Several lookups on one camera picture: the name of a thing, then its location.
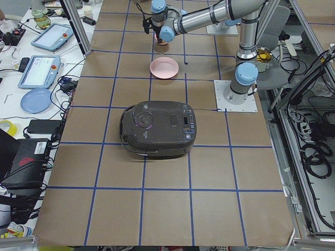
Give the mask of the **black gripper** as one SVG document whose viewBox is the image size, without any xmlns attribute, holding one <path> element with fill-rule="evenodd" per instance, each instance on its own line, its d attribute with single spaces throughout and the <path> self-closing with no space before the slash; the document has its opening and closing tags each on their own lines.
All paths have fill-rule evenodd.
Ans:
<svg viewBox="0 0 335 251">
<path fill-rule="evenodd" d="M 157 37 L 160 36 L 160 31 L 161 31 L 162 26 L 154 26 L 154 32 Z"/>
</svg>

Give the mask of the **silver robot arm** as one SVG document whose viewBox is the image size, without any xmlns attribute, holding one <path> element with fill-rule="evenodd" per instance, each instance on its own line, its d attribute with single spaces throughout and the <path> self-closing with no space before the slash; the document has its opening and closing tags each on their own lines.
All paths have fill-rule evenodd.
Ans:
<svg viewBox="0 0 335 251">
<path fill-rule="evenodd" d="M 215 28 L 219 29 L 219 30 L 228 30 L 230 27 L 237 25 L 238 23 L 240 23 L 241 19 L 236 19 L 236 20 L 224 20 L 221 21 L 217 24 L 215 24 Z"/>
<path fill-rule="evenodd" d="M 148 28 L 153 29 L 157 42 L 165 44 L 199 28 L 206 28 L 209 35 L 226 34 L 231 26 L 241 25 L 237 65 L 256 60 L 256 38 L 261 10 L 267 1 L 219 1 L 193 12 L 175 8 L 166 1 L 151 2 Z"/>
</svg>

